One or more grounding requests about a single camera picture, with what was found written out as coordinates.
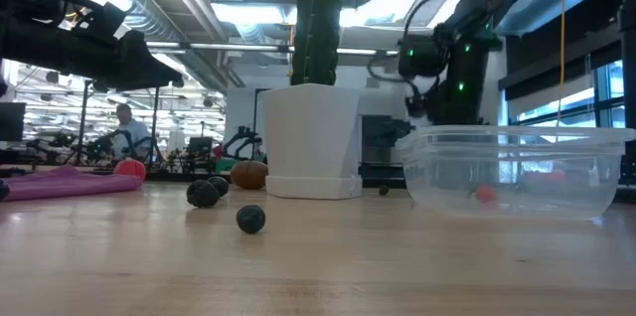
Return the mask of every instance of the computer monitor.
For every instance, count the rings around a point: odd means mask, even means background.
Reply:
[[[22,141],[26,108],[26,103],[0,102],[0,141]]]
[[[213,141],[212,137],[190,137],[187,151],[190,153],[210,153]]]

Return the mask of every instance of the orange wire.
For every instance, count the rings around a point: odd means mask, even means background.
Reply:
[[[556,111],[556,127],[560,125],[560,100],[563,97],[565,82],[565,0],[560,0],[560,84],[558,86],[558,110]]]

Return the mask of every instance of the pink mat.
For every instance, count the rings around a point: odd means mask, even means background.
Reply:
[[[5,182],[11,191],[5,202],[134,191],[143,184],[134,176],[96,176],[82,173],[71,165],[50,172],[8,178]]]

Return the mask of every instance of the white planter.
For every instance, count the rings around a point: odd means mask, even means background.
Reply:
[[[267,193],[305,199],[360,197],[359,91],[306,83],[262,94]]]

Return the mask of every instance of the plastic container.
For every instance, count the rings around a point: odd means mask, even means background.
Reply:
[[[432,126],[396,143],[412,197],[452,216],[589,220],[612,202],[632,129]]]

